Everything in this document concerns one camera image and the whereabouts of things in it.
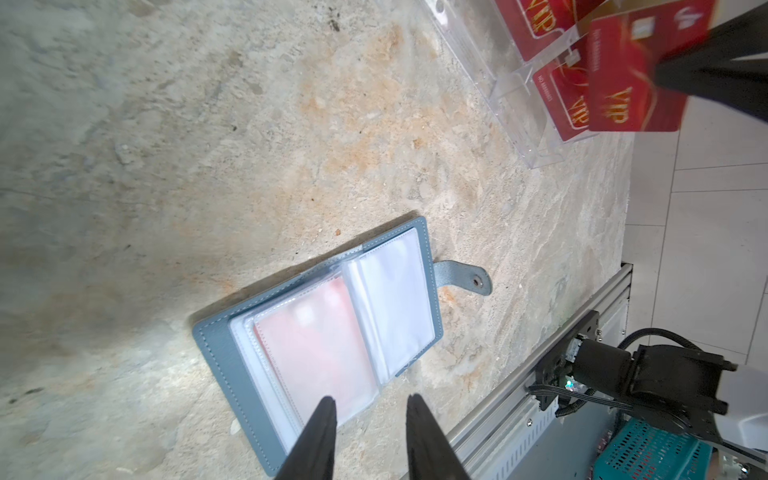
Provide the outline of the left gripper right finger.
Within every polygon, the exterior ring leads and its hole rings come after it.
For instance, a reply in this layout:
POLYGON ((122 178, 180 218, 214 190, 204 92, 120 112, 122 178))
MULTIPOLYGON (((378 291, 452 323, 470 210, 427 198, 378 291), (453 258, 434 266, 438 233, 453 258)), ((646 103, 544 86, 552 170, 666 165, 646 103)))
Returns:
POLYGON ((406 444, 410 479, 469 479, 423 397, 408 397, 406 444))

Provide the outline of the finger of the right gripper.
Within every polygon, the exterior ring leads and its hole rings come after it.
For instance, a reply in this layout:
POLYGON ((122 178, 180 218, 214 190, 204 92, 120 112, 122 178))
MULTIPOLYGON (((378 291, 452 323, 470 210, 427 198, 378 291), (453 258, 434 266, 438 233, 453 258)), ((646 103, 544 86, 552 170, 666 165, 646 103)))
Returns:
POLYGON ((725 105, 767 121, 767 5, 711 29, 702 42, 680 48, 654 67, 668 90, 725 105))

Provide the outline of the red cards stack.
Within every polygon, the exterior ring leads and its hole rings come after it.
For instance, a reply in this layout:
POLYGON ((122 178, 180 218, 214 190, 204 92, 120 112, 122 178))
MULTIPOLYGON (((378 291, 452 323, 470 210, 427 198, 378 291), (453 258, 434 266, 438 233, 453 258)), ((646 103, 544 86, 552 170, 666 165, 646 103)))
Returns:
POLYGON ((533 72, 533 83, 564 142, 589 129, 586 28, 579 22, 602 4, 591 0, 496 3, 523 60, 535 59, 560 40, 567 43, 533 72))

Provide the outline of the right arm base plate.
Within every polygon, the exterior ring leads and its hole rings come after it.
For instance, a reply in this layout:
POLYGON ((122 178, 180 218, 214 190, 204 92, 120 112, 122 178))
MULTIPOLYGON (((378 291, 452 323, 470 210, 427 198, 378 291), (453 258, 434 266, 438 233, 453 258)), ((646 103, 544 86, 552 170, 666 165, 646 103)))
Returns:
POLYGON ((542 411, 547 410, 553 402, 556 403, 556 418, 563 418, 578 412, 585 404, 583 399, 574 400, 564 394, 550 391, 532 390, 535 386, 549 386, 568 391, 576 391, 582 395, 594 395, 596 390, 587 388, 576 381, 572 374, 579 346, 583 340, 596 340, 600 333, 600 313, 589 310, 582 319, 566 335, 559 340, 538 362, 534 368, 535 381, 527 387, 527 393, 535 396, 542 411))

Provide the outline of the red VIP card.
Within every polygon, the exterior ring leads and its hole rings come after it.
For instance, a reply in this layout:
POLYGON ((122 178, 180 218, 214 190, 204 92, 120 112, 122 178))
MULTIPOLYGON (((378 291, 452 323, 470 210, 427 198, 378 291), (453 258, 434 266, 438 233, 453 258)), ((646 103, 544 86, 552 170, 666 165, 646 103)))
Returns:
POLYGON ((278 301, 255 317, 253 330, 300 424, 325 396, 340 423, 376 399, 379 384, 341 275, 278 301))
POLYGON ((675 132, 688 96, 658 86, 666 55, 703 41, 717 3, 610 1, 587 33, 589 128, 594 132, 675 132))

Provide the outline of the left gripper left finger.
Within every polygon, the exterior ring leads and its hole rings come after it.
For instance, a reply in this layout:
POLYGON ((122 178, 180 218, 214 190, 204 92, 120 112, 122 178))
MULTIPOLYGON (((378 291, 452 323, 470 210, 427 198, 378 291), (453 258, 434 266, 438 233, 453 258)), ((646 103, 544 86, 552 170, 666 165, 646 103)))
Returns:
POLYGON ((337 407, 323 397, 310 416, 275 480, 331 480, 334 473, 337 407))

